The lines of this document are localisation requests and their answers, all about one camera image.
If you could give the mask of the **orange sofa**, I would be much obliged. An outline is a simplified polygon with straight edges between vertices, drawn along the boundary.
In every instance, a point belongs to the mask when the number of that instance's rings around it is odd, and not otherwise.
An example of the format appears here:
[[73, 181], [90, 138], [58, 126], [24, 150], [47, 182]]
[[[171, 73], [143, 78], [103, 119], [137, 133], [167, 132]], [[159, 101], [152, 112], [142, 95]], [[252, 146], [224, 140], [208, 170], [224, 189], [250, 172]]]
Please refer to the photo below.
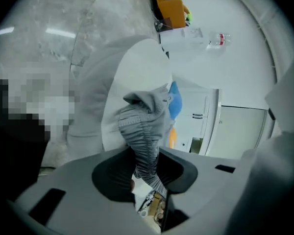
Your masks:
[[154, 13], [162, 23], [172, 28], [183, 28], [190, 16], [189, 9], [182, 0], [154, 0]]

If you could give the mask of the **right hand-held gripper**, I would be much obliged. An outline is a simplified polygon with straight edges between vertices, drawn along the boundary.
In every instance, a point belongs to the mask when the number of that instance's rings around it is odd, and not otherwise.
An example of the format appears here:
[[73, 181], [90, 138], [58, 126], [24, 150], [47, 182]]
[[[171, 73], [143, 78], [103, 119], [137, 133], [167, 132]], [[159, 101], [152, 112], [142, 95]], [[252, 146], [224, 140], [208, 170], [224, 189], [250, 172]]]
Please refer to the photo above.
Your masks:
[[294, 235], [294, 60], [266, 101], [281, 133], [258, 146], [226, 235]]

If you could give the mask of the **white cupboard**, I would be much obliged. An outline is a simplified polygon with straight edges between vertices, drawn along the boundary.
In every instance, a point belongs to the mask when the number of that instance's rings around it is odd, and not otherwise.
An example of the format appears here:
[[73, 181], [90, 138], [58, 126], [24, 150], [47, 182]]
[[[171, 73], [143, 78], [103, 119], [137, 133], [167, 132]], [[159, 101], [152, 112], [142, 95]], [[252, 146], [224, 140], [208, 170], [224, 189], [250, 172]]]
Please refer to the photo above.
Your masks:
[[181, 88], [182, 110], [175, 120], [174, 149], [207, 155], [221, 112], [221, 90]]

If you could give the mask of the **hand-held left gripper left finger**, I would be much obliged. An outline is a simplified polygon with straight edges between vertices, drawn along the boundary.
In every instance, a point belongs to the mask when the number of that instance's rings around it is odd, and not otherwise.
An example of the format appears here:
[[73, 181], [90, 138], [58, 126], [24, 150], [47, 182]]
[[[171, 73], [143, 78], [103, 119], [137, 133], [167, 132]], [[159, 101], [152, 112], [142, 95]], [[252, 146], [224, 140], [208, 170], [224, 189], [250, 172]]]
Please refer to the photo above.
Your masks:
[[34, 235], [157, 235], [135, 210], [132, 149], [71, 161], [8, 206]]

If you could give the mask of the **clear water bottle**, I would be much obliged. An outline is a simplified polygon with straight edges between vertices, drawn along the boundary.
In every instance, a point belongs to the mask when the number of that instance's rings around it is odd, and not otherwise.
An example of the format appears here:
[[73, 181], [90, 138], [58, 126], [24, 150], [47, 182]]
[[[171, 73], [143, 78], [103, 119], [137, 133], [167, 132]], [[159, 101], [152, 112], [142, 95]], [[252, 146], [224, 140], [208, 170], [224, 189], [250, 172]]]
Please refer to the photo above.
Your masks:
[[230, 34], [221, 32], [210, 32], [209, 33], [209, 43], [206, 50], [226, 50], [228, 46], [231, 45], [232, 37]]

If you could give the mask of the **white round table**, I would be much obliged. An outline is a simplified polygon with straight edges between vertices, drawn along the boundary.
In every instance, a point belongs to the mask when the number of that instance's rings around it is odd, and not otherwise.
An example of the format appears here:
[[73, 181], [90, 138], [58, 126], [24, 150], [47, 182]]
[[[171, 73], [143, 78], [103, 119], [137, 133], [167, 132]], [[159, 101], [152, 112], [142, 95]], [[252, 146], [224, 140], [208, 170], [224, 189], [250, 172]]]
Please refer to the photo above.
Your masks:
[[158, 42], [131, 36], [110, 42], [86, 60], [75, 82], [73, 121], [67, 132], [70, 159], [126, 146], [118, 130], [124, 96], [172, 83], [169, 59]]

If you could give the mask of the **orange flower plush cushion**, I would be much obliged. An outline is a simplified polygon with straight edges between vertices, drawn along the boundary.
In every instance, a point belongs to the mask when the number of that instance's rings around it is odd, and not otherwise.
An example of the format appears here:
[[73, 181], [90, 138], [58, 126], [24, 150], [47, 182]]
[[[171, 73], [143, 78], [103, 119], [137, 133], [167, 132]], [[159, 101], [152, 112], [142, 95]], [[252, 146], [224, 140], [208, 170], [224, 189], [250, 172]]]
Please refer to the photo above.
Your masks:
[[176, 133], [175, 128], [173, 127], [170, 131], [170, 134], [169, 134], [169, 147], [171, 149], [174, 149], [176, 142], [177, 142], [177, 133]]

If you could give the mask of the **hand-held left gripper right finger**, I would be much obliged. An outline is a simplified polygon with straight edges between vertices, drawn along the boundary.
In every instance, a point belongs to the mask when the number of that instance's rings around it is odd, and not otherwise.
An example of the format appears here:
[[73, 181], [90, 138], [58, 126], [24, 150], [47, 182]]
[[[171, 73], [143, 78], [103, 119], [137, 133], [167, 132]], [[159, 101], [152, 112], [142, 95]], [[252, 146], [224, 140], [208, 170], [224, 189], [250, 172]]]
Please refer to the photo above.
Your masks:
[[160, 148], [158, 175], [168, 190], [163, 235], [229, 235], [246, 181], [246, 153], [224, 159]]

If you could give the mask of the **grey cloth garment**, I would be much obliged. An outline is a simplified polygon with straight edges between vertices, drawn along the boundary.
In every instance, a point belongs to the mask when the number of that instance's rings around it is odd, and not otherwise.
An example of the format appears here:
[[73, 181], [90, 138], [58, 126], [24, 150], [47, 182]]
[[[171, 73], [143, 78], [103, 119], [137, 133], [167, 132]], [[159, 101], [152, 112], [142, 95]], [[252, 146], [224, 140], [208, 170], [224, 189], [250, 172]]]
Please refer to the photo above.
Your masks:
[[135, 153], [135, 176], [141, 178], [162, 197], [167, 190], [156, 170], [159, 142], [171, 127], [167, 85], [152, 91], [133, 91], [123, 97], [128, 103], [120, 111], [118, 129]]

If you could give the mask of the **blue cushion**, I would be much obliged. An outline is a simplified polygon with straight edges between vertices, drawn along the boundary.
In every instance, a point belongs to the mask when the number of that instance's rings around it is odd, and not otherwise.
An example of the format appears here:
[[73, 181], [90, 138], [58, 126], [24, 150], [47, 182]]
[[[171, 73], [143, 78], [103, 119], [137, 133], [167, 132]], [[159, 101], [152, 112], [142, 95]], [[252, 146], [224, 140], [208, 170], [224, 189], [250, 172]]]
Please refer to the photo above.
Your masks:
[[176, 81], [172, 82], [169, 90], [169, 95], [172, 98], [172, 101], [169, 104], [169, 113], [171, 119], [175, 120], [182, 110], [182, 97]]

